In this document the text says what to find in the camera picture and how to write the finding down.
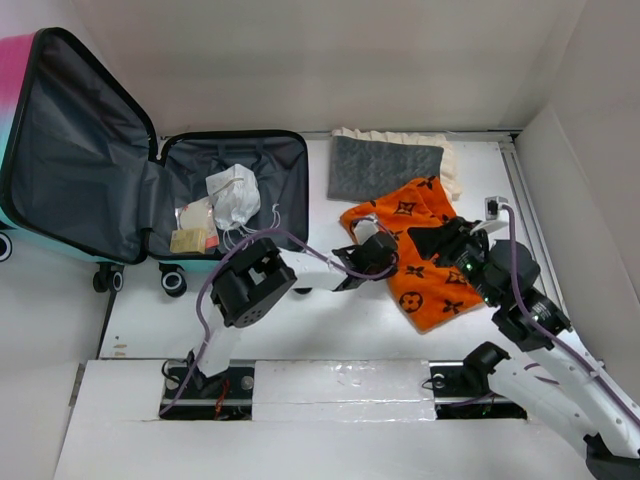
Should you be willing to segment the orange monogram towel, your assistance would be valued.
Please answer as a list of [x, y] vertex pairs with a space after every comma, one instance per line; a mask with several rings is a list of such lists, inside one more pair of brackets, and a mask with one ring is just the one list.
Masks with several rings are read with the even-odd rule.
[[415, 178], [392, 193], [357, 205], [340, 217], [350, 236], [356, 220], [374, 215], [398, 245], [398, 271], [390, 291], [414, 328], [425, 333], [483, 303], [461, 273], [438, 268], [420, 257], [408, 235], [411, 227], [439, 227], [456, 216], [440, 179]]

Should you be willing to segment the grey quilted cream-frilled cloth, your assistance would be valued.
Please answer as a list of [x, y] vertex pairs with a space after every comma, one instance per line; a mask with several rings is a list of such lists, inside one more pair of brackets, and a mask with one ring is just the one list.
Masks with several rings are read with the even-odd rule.
[[458, 157], [445, 135], [346, 127], [332, 131], [329, 199], [365, 202], [419, 177], [439, 179], [450, 200], [462, 194]]

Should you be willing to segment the white drawstring bag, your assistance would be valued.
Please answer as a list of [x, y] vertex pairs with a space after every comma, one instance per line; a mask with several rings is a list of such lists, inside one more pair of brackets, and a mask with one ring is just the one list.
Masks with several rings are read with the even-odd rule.
[[261, 209], [258, 181], [250, 169], [234, 164], [220, 173], [208, 176], [205, 183], [213, 207], [214, 224], [226, 250], [236, 245], [235, 235], [244, 239], [260, 230], [266, 230], [266, 227], [254, 229], [248, 226], [248, 222]]

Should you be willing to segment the powder puff plastic packet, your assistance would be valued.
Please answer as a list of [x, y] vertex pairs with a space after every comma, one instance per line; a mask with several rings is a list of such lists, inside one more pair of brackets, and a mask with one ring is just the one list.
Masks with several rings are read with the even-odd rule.
[[203, 229], [206, 231], [205, 248], [215, 249], [219, 245], [219, 237], [214, 222], [214, 209], [208, 196], [175, 209], [178, 229]]

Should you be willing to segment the small gold box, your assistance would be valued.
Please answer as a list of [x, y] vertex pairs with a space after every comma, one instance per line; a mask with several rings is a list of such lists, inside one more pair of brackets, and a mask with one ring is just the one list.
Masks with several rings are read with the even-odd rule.
[[169, 250], [174, 254], [204, 254], [208, 231], [202, 228], [177, 229], [171, 233]]

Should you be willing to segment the pink teal kids suitcase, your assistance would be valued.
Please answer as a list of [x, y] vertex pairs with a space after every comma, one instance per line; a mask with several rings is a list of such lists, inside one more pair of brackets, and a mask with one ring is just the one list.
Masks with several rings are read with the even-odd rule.
[[174, 254], [179, 208], [204, 198], [208, 177], [243, 166], [261, 206], [247, 231], [276, 228], [298, 250], [309, 236], [305, 140], [286, 130], [182, 133], [162, 140], [136, 100], [71, 32], [45, 28], [1, 42], [1, 228], [98, 269], [98, 292], [122, 270], [155, 260], [178, 297], [190, 271], [209, 269], [240, 231], [204, 254]]

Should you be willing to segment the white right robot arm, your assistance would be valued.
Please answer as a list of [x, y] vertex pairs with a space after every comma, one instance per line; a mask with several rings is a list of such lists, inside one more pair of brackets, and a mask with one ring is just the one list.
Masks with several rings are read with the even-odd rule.
[[499, 332], [549, 379], [540, 380], [505, 349], [484, 342], [449, 379], [469, 396], [504, 397], [537, 417], [584, 460], [596, 479], [639, 476], [639, 404], [581, 342], [569, 318], [535, 287], [540, 267], [516, 234], [490, 242], [490, 226], [515, 227], [504, 207], [497, 218], [455, 217], [439, 227], [412, 227], [420, 257], [451, 267], [493, 308]]

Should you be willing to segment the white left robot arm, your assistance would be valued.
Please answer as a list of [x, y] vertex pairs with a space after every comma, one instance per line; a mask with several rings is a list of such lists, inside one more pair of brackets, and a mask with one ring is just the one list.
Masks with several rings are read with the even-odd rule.
[[251, 235], [207, 278], [196, 300], [203, 340], [187, 357], [182, 390], [190, 386], [201, 396], [216, 394], [241, 330], [264, 318], [290, 291], [350, 291], [365, 282], [385, 280], [397, 270], [397, 244], [382, 230], [329, 254], [294, 236], [289, 239], [302, 250], [281, 249], [274, 236], [282, 232], [270, 229]]

